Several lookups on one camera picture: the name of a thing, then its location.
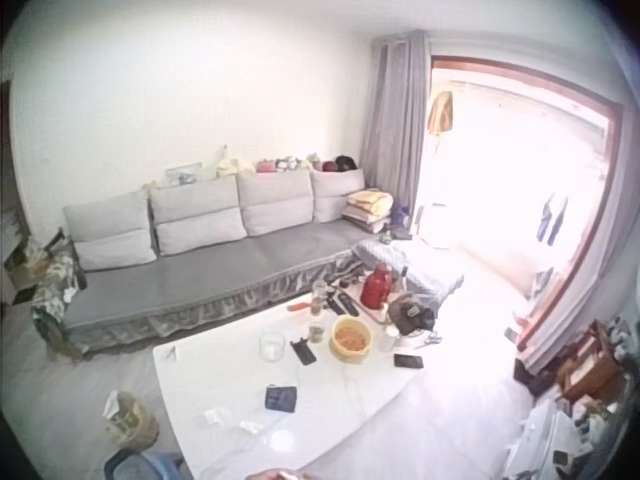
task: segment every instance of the sofa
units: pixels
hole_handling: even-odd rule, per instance
[[[43,339],[81,356],[237,318],[360,265],[342,220],[361,170],[240,173],[64,208],[71,246],[32,302]],[[77,277],[86,288],[76,291]]]

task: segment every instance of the red thermos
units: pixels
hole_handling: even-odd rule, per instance
[[[390,291],[391,272],[385,264],[381,264],[365,280],[360,301],[367,308],[380,310]]]

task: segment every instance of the tiled floor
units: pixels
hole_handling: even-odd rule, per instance
[[[348,467],[358,458],[363,478],[386,478],[386,468],[403,459],[385,453],[391,451],[385,442],[402,442],[420,455],[407,467],[415,468],[415,478],[425,471],[434,480],[496,477],[505,447],[532,406],[526,389],[511,378],[515,347],[503,336],[521,299],[484,267],[471,260],[464,264],[465,284],[440,312],[438,331],[444,341],[426,347],[424,371],[361,430],[305,470],[322,478],[344,478],[341,472],[352,470]],[[153,450],[179,451],[151,348],[76,364],[50,358],[28,309],[28,304],[10,308],[3,322],[2,406],[44,479],[103,478],[104,462],[117,450],[101,417],[114,389],[133,394],[158,419],[160,436]],[[415,402],[424,405],[423,415],[407,419],[402,406]],[[416,422],[423,434],[412,443],[404,433]],[[372,455],[374,462],[362,458]]]

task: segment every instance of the pillow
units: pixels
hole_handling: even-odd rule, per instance
[[[347,196],[364,190],[362,170],[348,172],[317,172],[311,174],[315,196],[313,221],[324,223],[337,220],[347,206]]]
[[[152,190],[151,208],[162,255],[247,236],[235,176]]]
[[[84,270],[129,267],[156,259],[146,192],[70,205],[63,211]]]
[[[238,175],[242,220],[250,236],[309,223],[313,191],[308,170]]]

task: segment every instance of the cup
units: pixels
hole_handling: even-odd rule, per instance
[[[260,335],[260,356],[267,362],[277,362],[284,356],[284,335],[278,332],[264,332]]]

